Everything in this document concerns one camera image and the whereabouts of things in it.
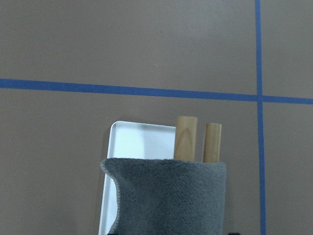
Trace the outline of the grey and pink cloth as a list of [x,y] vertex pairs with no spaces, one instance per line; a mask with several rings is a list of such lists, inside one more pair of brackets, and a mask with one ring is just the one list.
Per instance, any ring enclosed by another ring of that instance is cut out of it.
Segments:
[[110,158],[101,163],[116,186],[111,235],[220,235],[226,165]]

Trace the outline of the white rectangular tray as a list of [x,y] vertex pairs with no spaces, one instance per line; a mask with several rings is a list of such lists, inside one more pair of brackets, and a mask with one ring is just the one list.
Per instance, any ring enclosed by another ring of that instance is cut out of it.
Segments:
[[[110,129],[107,158],[173,159],[176,128],[128,121],[117,121]],[[117,215],[114,181],[104,177],[100,214],[100,235],[106,235]]]

